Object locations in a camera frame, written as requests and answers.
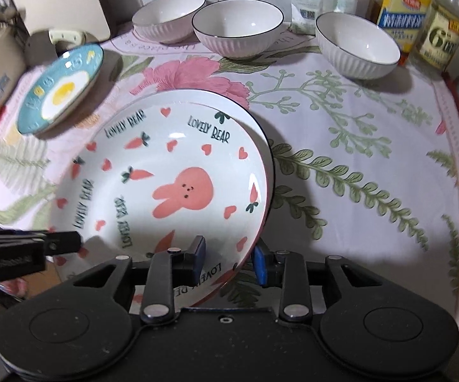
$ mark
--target fried egg illustration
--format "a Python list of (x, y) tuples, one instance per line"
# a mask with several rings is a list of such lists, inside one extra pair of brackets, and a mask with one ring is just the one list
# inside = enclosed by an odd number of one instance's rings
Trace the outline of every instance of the fried egg illustration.
[(42, 118), (52, 121), (81, 94), (88, 85), (88, 72), (76, 72), (59, 79), (42, 102)]

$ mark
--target pink rabbit illustration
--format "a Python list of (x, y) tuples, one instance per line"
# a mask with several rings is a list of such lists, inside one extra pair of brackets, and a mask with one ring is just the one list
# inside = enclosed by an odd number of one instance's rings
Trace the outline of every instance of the pink rabbit illustration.
[(191, 167), (180, 172), (173, 184), (157, 188), (152, 197), (166, 200), (153, 211), (155, 218), (165, 218), (181, 208), (202, 210), (214, 197), (214, 186), (204, 169)]

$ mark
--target plate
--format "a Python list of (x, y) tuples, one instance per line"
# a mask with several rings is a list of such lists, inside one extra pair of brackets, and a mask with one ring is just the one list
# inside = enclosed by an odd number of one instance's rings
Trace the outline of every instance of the plate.
[(153, 95), (142, 96), (133, 101), (142, 102), (146, 99), (147, 105), (161, 105), (168, 103), (190, 103), (210, 106), (235, 119), (254, 141), (259, 150), (267, 173), (268, 196), (272, 197), (275, 183), (275, 168), (272, 151), (268, 145), (267, 136), (254, 117), (238, 103), (219, 93), (201, 89), (173, 89), (164, 90)]
[(86, 96), (99, 74), (104, 51), (88, 44), (63, 53), (33, 84), (23, 100), (17, 129), (23, 135), (60, 123)]
[(192, 306), (231, 279), (257, 241), (270, 201), (266, 172), (231, 117), (147, 99), (107, 123), (60, 183), (50, 226), (78, 231), (84, 246), (55, 261), (64, 280), (117, 255), (141, 261), (187, 249), (203, 235), (201, 283), (175, 290), (177, 308)]

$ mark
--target table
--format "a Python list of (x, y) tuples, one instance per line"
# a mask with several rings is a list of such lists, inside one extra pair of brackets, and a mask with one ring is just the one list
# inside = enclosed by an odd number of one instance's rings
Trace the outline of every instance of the table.
[[(20, 80), (0, 117), (0, 225), (44, 229), (54, 192), (78, 151), (139, 96), (215, 91), (248, 108), (276, 166), (262, 237), (273, 250), (323, 260), (340, 254), (438, 303), (459, 326), (459, 105), (443, 80), (408, 67), (373, 82), (338, 75), (316, 39), (283, 32), (235, 62), (194, 38), (175, 46), (132, 31), (105, 42), (101, 75), (78, 110), (39, 138), (16, 116), (41, 72)], [(277, 305), (277, 289), (244, 270), (209, 306)], [(314, 309), (323, 311), (319, 289)]]

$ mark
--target qr code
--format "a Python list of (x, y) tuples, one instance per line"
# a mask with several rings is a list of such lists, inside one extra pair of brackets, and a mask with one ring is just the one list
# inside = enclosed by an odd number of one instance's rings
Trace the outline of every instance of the qr code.
[(308, 20), (316, 20), (316, 12), (308, 10), (300, 10), (300, 15)]

